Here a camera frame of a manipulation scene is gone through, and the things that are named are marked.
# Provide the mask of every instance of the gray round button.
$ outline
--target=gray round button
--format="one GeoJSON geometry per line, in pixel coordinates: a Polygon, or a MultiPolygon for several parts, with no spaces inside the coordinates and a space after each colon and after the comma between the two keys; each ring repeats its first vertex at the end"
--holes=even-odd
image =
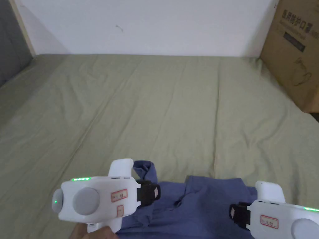
{"type": "Polygon", "coordinates": [[[298,219],[291,226],[291,234],[294,239],[317,239],[319,225],[310,219],[298,219]]]}
{"type": "Polygon", "coordinates": [[[98,209],[100,195],[93,188],[83,188],[73,198],[73,208],[80,215],[90,215],[98,209]]]}

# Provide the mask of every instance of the mattress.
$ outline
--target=mattress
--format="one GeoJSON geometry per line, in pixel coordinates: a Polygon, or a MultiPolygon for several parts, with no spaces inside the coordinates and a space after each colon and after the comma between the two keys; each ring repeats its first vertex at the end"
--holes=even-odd
{"type": "Polygon", "coordinates": [[[319,124],[259,59],[40,55],[0,88],[0,114],[2,238],[67,238],[53,192],[127,157],[161,181],[265,180],[319,207],[319,124]]]}

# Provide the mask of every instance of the blue shirt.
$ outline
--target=blue shirt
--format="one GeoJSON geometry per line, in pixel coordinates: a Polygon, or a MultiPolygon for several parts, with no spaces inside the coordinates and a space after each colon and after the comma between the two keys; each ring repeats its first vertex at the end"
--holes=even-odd
{"type": "MultiPolygon", "coordinates": [[[[135,161],[134,170],[141,179],[157,183],[152,162],[135,161]]],[[[231,204],[257,199],[256,189],[241,179],[190,176],[185,183],[159,185],[159,200],[123,218],[120,239],[253,239],[229,218],[231,204]]]]}

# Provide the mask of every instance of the human hand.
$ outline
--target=human hand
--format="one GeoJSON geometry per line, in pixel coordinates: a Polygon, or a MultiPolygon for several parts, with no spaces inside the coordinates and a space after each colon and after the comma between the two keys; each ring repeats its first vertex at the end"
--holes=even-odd
{"type": "Polygon", "coordinates": [[[69,239],[119,239],[118,236],[112,232],[110,227],[102,227],[91,233],[87,233],[87,224],[78,223],[75,225],[73,232],[69,239]]]}

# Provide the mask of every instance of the wooden trim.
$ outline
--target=wooden trim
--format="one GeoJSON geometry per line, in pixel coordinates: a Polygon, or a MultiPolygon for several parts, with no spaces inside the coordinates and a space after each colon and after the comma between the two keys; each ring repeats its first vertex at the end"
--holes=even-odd
{"type": "Polygon", "coordinates": [[[23,20],[22,20],[21,15],[20,15],[20,13],[19,13],[17,4],[16,4],[15,0],[9,0],[9,2],[10,2],[10,4],[11,4],[11,6],[12,6],[12,9],[13,9],[14,14],[16,15],[16,18],[17,18],[18,23],[19,23],[19,26],[20,26],[20,28],[21,28],[22,34],[23,34],[23,36],[24,36],[24,38],[25,38],[25,40],[26,40],[26,43],[27,43],[27,45],[28,45],[28,47],[29,47],[29,50],[30,50],[30,52],[31,52],[31,55],[32,55],[33,57],[35,57],[34,48],[33,48],[33,46],[32,46],[32,43],[31,43],[31,41],[30,41],[30,38],[29,38],[28,33],[27,33],[27,31],[26,31],[26,28],[25,28],[25,26],[24,26],[24,23],[23,23],[23,20]]]}

